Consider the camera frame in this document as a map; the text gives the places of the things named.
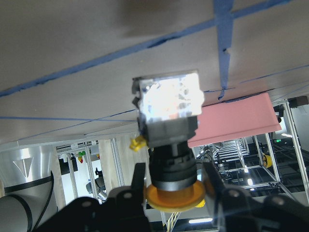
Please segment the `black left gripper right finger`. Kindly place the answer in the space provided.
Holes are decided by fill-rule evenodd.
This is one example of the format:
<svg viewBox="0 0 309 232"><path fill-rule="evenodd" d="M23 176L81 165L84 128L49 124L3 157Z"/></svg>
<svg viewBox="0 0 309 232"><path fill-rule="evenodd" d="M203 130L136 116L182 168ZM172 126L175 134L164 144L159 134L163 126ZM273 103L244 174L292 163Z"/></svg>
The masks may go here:
<svg viewBox="0 0 309 232"><path fill-rule="evenodd" d="M210 162L202 164L202 183L205 187L206 208L212 217L215 227L225 227L225 217L222 207L222 191L224 184L215 166Z"/></svg>

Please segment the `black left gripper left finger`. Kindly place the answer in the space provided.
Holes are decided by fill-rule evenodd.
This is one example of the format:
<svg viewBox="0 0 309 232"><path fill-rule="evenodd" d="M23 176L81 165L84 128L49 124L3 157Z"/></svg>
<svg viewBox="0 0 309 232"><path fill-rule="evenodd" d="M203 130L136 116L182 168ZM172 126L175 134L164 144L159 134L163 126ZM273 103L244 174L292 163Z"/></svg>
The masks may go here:
<svg viewBox="0 0 309 232"><path fill-rule="evenodd" d="M131 182L131 190L132 190L133 205L139 214L144 214L145 172L146 172L145 163L135 164Z"/></svg>

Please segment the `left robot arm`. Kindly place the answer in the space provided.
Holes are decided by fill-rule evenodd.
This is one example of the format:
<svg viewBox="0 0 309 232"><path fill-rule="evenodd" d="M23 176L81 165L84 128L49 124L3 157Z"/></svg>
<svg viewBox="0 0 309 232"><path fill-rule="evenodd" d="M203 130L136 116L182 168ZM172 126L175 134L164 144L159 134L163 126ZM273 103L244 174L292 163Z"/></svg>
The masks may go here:
<svg viewBox="0 0 309 232"><path fill-rule="evenodd" d="M162 211L181 212L197 206L205 197L205 186L197 178L197 162L191 150L178 156L165 154L159 175L167 177L171 189L146 186L145 163L136 163L132 182L109 192L105 203L80 197L62 210L52 203L54 177L6 187L0 200L3 232L149 232L151 225L144 203Z"/></svg>

